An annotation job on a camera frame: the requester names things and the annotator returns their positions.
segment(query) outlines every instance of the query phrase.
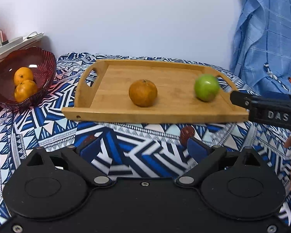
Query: orange fruit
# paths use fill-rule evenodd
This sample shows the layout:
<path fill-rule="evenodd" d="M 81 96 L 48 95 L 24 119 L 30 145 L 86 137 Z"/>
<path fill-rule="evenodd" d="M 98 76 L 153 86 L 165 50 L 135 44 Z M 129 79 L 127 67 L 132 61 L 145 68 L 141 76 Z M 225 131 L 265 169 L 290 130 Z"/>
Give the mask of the orange fruit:
<path fill-rule="evenodd" d="M 15 88 L 14 97 L 18 103 L 21 103 L 36 92 L 38 92 L 37 85 L 32 80 L 24 80 Z"/>
<path fill-rule="evenodd" d="M 14 85 L 18 86 L 24 80 L 33 81 L 33 73 L 28 67 L 19 68 L 14 74 Z"/>
<path fill-rule="evenodd" d="M 157 97 L 157 88 L 149 80 L 137 80 L 129 87 L 129 98 L 139 107 L 150 107 Z"/>

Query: green apple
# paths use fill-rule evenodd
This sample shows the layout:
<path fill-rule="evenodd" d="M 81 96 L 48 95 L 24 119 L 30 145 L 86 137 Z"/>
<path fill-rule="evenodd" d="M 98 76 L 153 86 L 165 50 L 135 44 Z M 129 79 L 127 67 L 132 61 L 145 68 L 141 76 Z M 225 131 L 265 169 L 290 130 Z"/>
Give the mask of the green apple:
<path fill-rule="evenodd" d="M 204 102 L 211 102 L 219 93 L 220 85 L 216 77 L 211 74 L 202 74 L 195 81 L 196 97 Z"/>

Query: metal screw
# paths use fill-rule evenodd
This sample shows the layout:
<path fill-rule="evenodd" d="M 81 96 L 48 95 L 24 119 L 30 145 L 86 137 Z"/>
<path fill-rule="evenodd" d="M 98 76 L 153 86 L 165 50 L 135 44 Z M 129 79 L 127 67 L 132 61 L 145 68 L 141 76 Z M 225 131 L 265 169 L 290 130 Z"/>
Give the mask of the metal screw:
<path fill-rule="evenodd" d="M 22 233 L 23 232 L 23 228 L 19 225 L 14 225 L 12 227 L 12 230 L 15 232 L 15 233 Z"/>
<path fill-rule="evenodd" d="M 182 184 L 191 184 L 194 182 L 194 179 L 190 176 L 183 176 L 183 177 L 180 177 L 179 178 L 179 181 L 182 183 Z"/>
<path fill-rule="evenodd" d="M 277 231 L 276 225 L 271 225 L 267 228 L 267 233 L 275 233 Z"/>
<path fill-rule="evenodd" d="M 106 184 L 109 182 L 109 178 L 106 176 L 98 176 L 94 178 L 94 182 L 97 184 Z"/>

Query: wall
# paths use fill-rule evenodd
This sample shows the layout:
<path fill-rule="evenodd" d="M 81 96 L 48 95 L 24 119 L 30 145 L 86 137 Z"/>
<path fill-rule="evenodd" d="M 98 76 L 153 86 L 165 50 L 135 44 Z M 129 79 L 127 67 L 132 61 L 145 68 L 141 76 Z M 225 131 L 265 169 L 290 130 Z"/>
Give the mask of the wall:
<path fill-rule="evenodd" d="M 45 32 L 55 55 L 170 57 L 228 68 L 240 0 L 0 0 L 9 38 Z"/>

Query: red glass bowl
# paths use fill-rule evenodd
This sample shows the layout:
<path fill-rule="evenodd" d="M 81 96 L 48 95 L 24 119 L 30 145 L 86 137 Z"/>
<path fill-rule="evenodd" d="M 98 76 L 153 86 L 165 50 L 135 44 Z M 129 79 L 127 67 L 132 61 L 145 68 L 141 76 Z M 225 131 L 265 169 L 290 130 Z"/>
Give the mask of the red glass bowl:
<path fill-rule="evenodd" d="M 14 74 L 21 67 L 29 67 L 33 72 L 38 92 L 17 103 L 14 98 Z M 53 83 L 56 73 L 56 59 L 53 53 L 38 47 L 30 47 L 10 53 L 0 62 L 0 106 L 18 110 L 37 106 Z"/>

